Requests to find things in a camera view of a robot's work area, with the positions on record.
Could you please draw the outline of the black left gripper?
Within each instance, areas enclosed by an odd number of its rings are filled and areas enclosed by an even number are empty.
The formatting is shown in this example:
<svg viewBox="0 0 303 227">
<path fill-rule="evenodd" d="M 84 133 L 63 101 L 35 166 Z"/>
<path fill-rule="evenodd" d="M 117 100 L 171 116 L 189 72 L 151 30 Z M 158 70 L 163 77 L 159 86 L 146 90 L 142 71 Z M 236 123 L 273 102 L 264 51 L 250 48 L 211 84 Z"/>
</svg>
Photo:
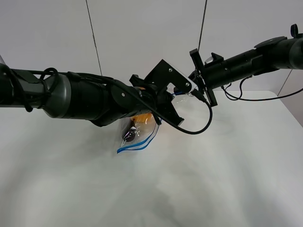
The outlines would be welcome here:
<svg viewBox="0 0 303 227">
<path fill-rule="evenodd" d="M 180 117 L 172 104 L 174 96 L 166 90 L 160 91 L 153 83 L 146 83 L 138 75 L 133 74 L 129 80 L 131 84 L 141 92 L 141 99 L 157 113 L 152 111 L 158 118 L 169 120 L 179 126 L 184 118 Z"/>
</svg>

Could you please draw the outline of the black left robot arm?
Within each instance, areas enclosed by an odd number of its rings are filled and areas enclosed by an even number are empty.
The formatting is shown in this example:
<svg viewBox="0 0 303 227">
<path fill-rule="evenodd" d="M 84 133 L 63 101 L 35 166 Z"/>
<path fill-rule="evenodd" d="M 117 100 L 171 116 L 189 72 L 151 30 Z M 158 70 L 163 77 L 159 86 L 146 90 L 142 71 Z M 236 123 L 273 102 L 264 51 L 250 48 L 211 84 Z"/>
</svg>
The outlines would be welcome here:
<svg viewBox="0 0 303 227">
<path fill-rule="evenodd" d="M 156 86 L 132 87 L 87 73 L 19 70 L 0 66 L 1 107 L 42 109 L 58 119 L 87 120 L 104 127 L 127 117 L 151 113 L 180 125 L 173 96 Z"/>
</svg>

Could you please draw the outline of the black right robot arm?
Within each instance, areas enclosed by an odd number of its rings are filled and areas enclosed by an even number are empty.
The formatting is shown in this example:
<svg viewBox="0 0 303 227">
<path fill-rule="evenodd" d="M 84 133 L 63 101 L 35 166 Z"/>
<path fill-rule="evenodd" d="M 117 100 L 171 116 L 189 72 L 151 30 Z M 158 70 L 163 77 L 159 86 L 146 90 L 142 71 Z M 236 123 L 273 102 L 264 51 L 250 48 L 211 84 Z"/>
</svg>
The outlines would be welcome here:
<svg viewBox="0 0 303 227">
<path fill-rule="evenodd" d="M 256 45 L 253 49 L 228 59 L 211 53 L 205 62 L 202 73 L 207 89 L 257 76 L 279 69 L 303 69 L 303 34 L 297 24 L 291 25 L 292 38 L 285 36 L 271 38 Z"/>
</svg>

